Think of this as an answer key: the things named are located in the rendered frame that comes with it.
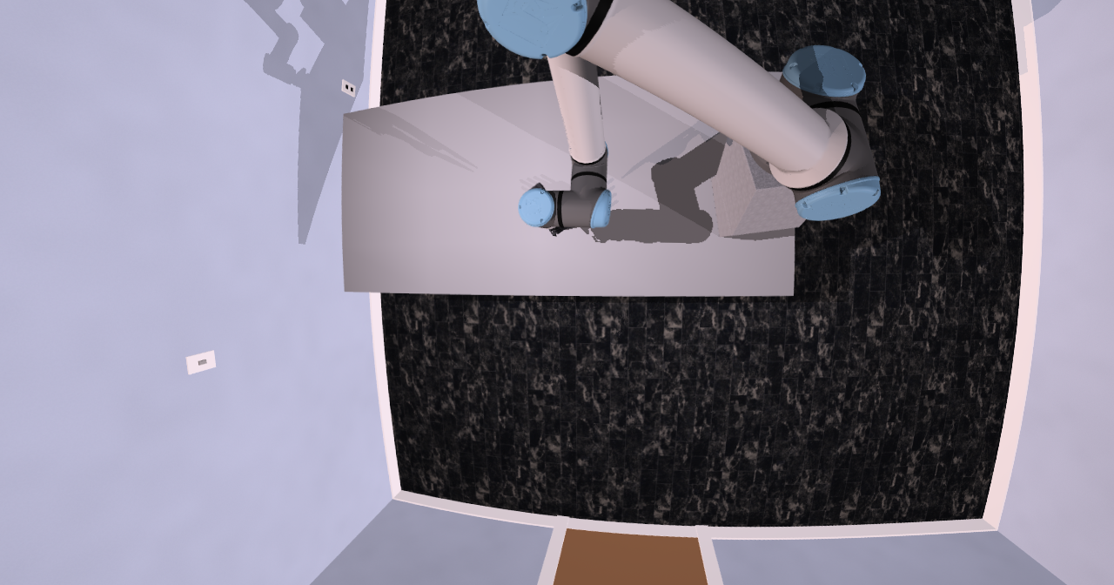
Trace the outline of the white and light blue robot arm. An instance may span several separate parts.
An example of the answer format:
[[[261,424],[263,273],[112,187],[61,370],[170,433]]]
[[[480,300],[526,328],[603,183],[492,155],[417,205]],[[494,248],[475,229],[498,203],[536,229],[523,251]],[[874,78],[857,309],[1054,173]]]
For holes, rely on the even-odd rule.
[[[856,104],[866,70],[846,50],[802,47],[791,55],[780,82],[671,0],[477,4],[488,32],[507,50],[534,60],[547,55],[560,103],[571,189],[546,191],[538,183],[526,191],[518,208],[527,225],[595,228],[609,223],[597,66],[739,142],[759,167],[793,191],[803,220],[843,220],[881,195]]]

